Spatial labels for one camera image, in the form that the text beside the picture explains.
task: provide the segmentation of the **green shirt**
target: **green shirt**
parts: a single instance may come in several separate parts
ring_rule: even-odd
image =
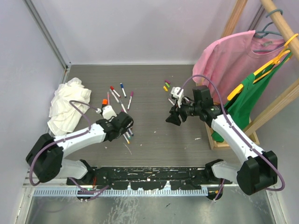
[[[241,130],[243,130],[249,124],[250,113],[253,107],[255,106],[256,102],[262,95],[263,91],[267,87],[269,81],[271,80],[273,75],[278,71],[278,69],[291,56],[291,54],[292,53],[289,53],[284,58],[284,60],[275,68],[273,68],[274,65],[272,64],[256,76],[253,73],[247,76],[247,78],[241,82],[244,86],[242,91],[239,94],[235,95],[235,97],[232,100],[228,101],[225,104],[225,108],[227,109],[228,113]],[[273,70],[268,75],[263,77],[258,82],[253,83],[255,79],[259,78],[262,74],[268,72],[272,68]],[[217,142],[224,141],[224,139],[217,132],[214,132],[212,134],[212,138]]]

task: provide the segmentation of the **wooden frame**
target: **wooden frame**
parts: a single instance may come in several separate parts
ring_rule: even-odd
[[[272,0],[260,0],[262,6],[265,10],[269,13],[273,10],[277,9],[275,4]],[[240,19],[240,16],[246,6],[247,0],[236,0],[235,7],[233,9],[232,14],[230,15],[229,20],[224,28],[221,37],[225,37],[231,35]],[[275,12],[270,15],[272,21],[274,22],[275,26],[283,36],[285,41],[288,41],[291,37],[293,37],[294,32],[287,24],[283,16],[280,12]],[[289,48],[291,49],[294,56],[299,61],[299,40],[298,38],[294,38],[290,44]],[[254,121],[250,122],[250,124],[244,129],[244,132],[247,136],[251,136],[252,140],[259,144],[258,138],[256,136],[255,131],[264,125],[268,120],[273,118],[278,112],[280,112],[283,108],[285,108],[288,104],[290,104],[294,99],[299,96],[299,79],[297,79],[291,86],[289,86],[279,97],[277,97]],[[209,141],[211,145],[211,149],[227,149],[229,148],[227,143],[217,143],[213,141],[211,134],[211,129],[206,126],[207,133],[209,136]]]

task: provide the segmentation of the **wooden rod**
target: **wooden rod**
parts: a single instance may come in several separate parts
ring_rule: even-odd
[[[240,16],[246,6],[247,0],[236,0],[235,7],[225,25],[221,38],[232,35],[235,27],[240,19]]]
[[[266,11],[272,12],[273,10],[277,9],[276,5],[273,3],[272,0],[260,0],[263,7],[266,9]],[[274,22],[275,26],[279,30],[280,34],[283,36],[285,41],[288,41],[292,36],[294,36],[294,32],[290,28],[289,24],[285,21],[283,16],[280,14],[280,12],[275,12],[272,15],[270,15],[272,21]],[[299,40],[298,38],[294,38],[290,44],[289,48],[291,49],[294,56],[299,61]]]
[[[261,0],[262,5],[269,13],[277,7],[272,2],[272,0]],[[280,12],[275,12],[271,16],[272,21],[276,25],[280,34],[283,36],[285,41],[288,41],[294,32],[287,24]],[[289,48],[299,61],[299,40],[294,38],[290,44]],[[268,120],[273,118],[278,112],[285,108],[289,103],[299,96],[299,79],[297,79],[291,86],[289,86],[279,97],[277,97],[258,117],[252,121],[245,129],[244,132],[249,136],[255,132],[258,128],[264,125]]]

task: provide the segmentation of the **white cloth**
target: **white cloth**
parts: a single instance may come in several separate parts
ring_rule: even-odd
[[[78,78],[73,78],[66,84],[60,84],[54,93],[51,101],[48,126],[55,136],[64,135],[67,132],[73,132],[77,126],[81,114],[76,111],[70,100],[77,100],[89,103],[91,90],[85,89]],[[74,103],[83,113],[86,113],[88,106]]]

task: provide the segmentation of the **pink t-shirt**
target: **pink t-shirt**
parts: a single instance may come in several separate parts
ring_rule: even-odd
[[[250,30],[224,37],[208,46],[193,68],[193,75],[204,75],[210,78],[220,92],[225,104],[227,96],[249,74],[273,59],[283,49],[279,47],[284,40],[273,40],[254,37],[255,31]],[[254,50],[273,50],[271,52],[253,52]],[[194,77],[201,85],[207,85],[214,98],[219,98],[213,86],[204,78]]]

